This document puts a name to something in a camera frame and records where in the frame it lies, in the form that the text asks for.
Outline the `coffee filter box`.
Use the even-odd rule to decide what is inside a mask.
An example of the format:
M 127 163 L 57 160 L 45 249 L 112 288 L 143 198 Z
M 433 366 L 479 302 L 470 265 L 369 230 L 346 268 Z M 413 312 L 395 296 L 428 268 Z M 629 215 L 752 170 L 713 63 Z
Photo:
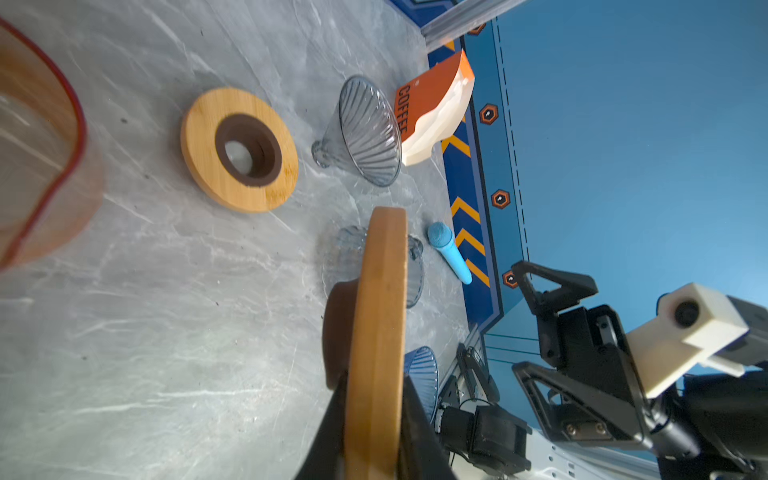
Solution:
M 394 113 L 404 166 L 429 159 L 434 145 L 452 136 L 466 114 L 474 84 L 469 60 L 459 50 L 397 90 Z

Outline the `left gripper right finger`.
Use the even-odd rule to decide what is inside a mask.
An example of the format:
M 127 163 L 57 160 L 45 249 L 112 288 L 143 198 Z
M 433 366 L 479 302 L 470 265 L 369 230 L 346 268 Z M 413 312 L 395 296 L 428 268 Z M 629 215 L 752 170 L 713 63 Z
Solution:
M 408 376 L 403 383 L 398 478 L 457 479 Z

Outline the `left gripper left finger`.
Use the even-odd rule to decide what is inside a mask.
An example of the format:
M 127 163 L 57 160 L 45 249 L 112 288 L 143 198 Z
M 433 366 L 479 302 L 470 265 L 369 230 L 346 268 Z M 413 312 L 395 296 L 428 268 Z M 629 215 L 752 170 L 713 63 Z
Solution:
M 343 478 L 346 394 L 347 374 L 344 373 L 327 406 L 309 452 L 295 476 L 296 480 Z

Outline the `blue glass dripper cone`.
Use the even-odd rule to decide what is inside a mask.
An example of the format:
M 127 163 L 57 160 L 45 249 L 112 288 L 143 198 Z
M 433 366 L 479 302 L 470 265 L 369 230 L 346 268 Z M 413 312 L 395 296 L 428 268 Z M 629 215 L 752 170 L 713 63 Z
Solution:
M 439 369 L 433 350 L 422 346 L 408 352 L 404 373 L 411 379 L 427 419 L 432 423 L 439 393 Z

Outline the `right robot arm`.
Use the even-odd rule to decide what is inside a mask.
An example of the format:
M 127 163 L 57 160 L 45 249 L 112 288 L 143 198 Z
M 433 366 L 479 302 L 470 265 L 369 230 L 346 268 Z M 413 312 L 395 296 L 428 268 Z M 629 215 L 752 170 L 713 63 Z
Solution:
M 513 265 L 541 362 L 513 371 L 548 440 L 652 453 L 664 479 L 767 475 L 767 310 L 687 284 L 626 331 L 582 274 Z

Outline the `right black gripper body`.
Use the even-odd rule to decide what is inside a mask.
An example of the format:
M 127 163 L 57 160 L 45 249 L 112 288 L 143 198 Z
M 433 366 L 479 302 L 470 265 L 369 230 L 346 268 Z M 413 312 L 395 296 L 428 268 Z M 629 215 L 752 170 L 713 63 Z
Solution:
M 588 380 L 590 373 L 607 373 L 613 368 L 639 390 L 644 420 L 646 401 L 629 352 L 618 314 L 609 306 L 574 308 L 555 314 L 549 312 L 537 321 L 540 351 L 548 369 L 571 378 Z

